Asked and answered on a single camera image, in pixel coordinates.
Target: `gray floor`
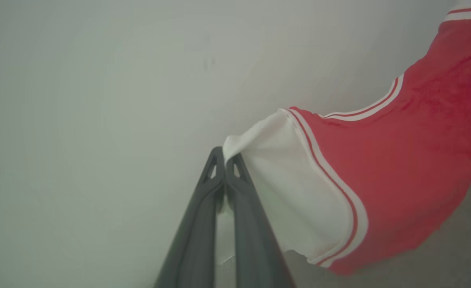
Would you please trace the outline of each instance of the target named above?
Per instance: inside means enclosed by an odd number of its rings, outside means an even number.
[[[296,253],[285,258],[298,288],[471,288],[471,188],[440,231],[417,250],[351,276],[338,276],[310,265]],[[218,288],[234,285],[233,261],[218,271]]]

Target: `striped trim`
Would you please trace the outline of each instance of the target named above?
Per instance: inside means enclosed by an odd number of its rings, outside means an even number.
[[[471,7],[450,11],[444,21],[471,19]]]
[[[309,151],[309,154],[313,158],[314,162],[322,171],[322,174],[329,179],[328,184],[332,186],[333,191],[341,193],[343,198],[347,201],[347,204],[351,207],[351,217],[353,222],[349,225],[347,235],[340,241],[340,243],[329,250],[328,252],[320,255],[314,259],[309,259],[310,263],[317,264],[322,267],[329,267],[333,261],[345,257],[353,250],[355,250],[365,238],[367,228],[369,227],[369,219],[367,218],[367,212],[361,202],[360,198],[356,193],[347,186],[347,184],[340,179],[335,170],[328,164],[323,156],[317,144],[316,138],[310,129],[310,126],[301,116],[301,114],[292,109],[283,109],[289,118],[294,122],[296,127],[301,128],[302,139],[301,142],[305,146],[305,149]]]
[[[357,120],[362,120],[364,118],[367,118],[373,114],[378,113],[379,110],[385,108],[388,104],[390,104],[396,97],[399,95],[402,87],[402,82],[403,82],[404,75],[401,75],[400,77],[397,77],[390,90],[384,97],[382,97],[380,100],[374,102],[374,104],[371,104],[363,109],[352,111],[352,112],[335,112],[335,113],[330,113],[323,118],[330,118],[330,119],[339,119],[339,120],[345,120],[345,121],[357,121]]]

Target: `white stripe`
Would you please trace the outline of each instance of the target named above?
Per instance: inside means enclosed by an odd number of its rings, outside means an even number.
[[[305,119],[301,116],[301,114],[296,110],[284,110],[284,111],[285,113],[288,113],[288,114],[293,113],[298,118],[300,123],[303,125],[303,128],[305,129],[307,136],[310,138],[310,142],[312,144],[312,150],[314,151],[315,157],[319,161],[319,164],[325,169],[326,173],[345,191],[349,199],[353,202],[356,209],[356,217],[358,219],[358,224],[356,227],[355,237],[353,238],[353,240],[351,241],[351,243],[345,250],[343,250],[340,254],[338,254],[335,257],[332,257],[330,260],[326,261],[324,264],[321,265],[323,267],[329,267],[331,266],[333,261],[337,259],[341,259],[342,257],[345,257],[349,253],[353,252],[353,250],[355,250],[362,243],[363,239],[365,238],[365,234],[367,233],[367,229],[369,227],[369,219],[367,218],[367,212],[365,211],[365,207],[363,206],[363,203],[361,202],[358,195],[356,195],[356,193],[349,186],[347,186],[347,184],[345,184],[345,182],[342,181],[342,179],[340,179],[336,171],[333,170],[332,166],[328,164],[325,157],[323,156],[323,153],[321,153],[319,149],[319,145],[317,144],[314,133],[310,129],[310,126],[305,121]],[[294,121],[294,123],[298,125],[298,129],[301,130],[301,127],[299,126],[299,123],[297,122],[296,117],[294,117],[293,115],[290,116],[290,118]],[[307,145],[306,146],[307,150],[310,151],[310,147],[307,144],[307,140],[302,139],[302,142],[305,142],[305,144]],[[336,191],[337,193],[342,193],[338,190],[338,188],[334,184],[331,183],[329,179],[326,179],[326,180],[329,182],[330,186],[334,189],[334,191]],[[347,235],[345,236],[344,240],[341,241],[339,245],[337,245],[336,247],[334,247],[332,250],[328,251],[327,253],[324,253],[323,255],[316,257],[315,259],[309,260],[309,262],[313,264],[317,264],[323,259],[326,259],[327,257],[330,257],[336,254],[337,252],[339,252],[339,250],[343,246],[345,246],[347,241],[349,240],[349,237],[351,236],[351,232],[353,229],[353,225],[354,223],[350,225],[349,227],[350,230],[347,232]]]
[[[445,17],[444,21],[450,21],[450,20],[468,20],[471,19],[471,11],[468,12],[456,12],[456,13],[451,13],[448,14]]]
[[[390,98],[387,99],[387,101],[381,103],[378,105],[378,103],[382,102],[383,100],[385,100],[391,93],[392,89],[394,89],[394,85],[395,85],[395,80],[394,82],[392,83],[392,86],[390,88],[390,90],[388,91],[388,93],[385,94],[384,97],[382,97],[380,100],[374,102],[373,104],[363,108],[363,109],[359,109],[359,110],[356,110],[356,111],[352,111],[352,112],[347,112],[347,113],[331,113],[329,115],[327,115],[325,118],[330,118],[330,119],[338,119],[338,120],[345,120],[345,121],[357,121],[357,120],[362,120],[364,118],[367,118],[373,114],[376,114],[378,113],[378,111],[380,111],[381,109],[385,108],[388,104],[390,104],[396,97],[397,95],[399,95],[400,91],[401,91],[401,87],[402,87],[402,82],[403,82],[403,78],[404,78],[404,74],[397,77],[397,87],[396,89],[394,90],[394,93],[390,96]],[[375,106],[374,108],[370,109],[369,111],[366,111],[364,113],[361,113],[361,114],[358,114],[358,115],[354,115],[354,116],[342,116],[342,115],[351,115],[351,114],[354,114],[354,113],[358,113],[358,112],[361,112],[361,111],[365,111],[366,109],[369,109],[371,107]]]

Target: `red fabric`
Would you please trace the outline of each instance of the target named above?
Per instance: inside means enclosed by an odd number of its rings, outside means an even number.
[[[372,116],[349,122],[292,109],[367,210],[364,241],[330,269],[348,274],[416,248],[471,182],[471,20],[442,23],[399,95]]]

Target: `cloth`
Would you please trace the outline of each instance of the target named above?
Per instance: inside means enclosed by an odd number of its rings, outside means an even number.
[[[471,182],[471,0],[363,109],[281,109],[223,146],[242,153],[283,250],[349,274],[416,248]]]

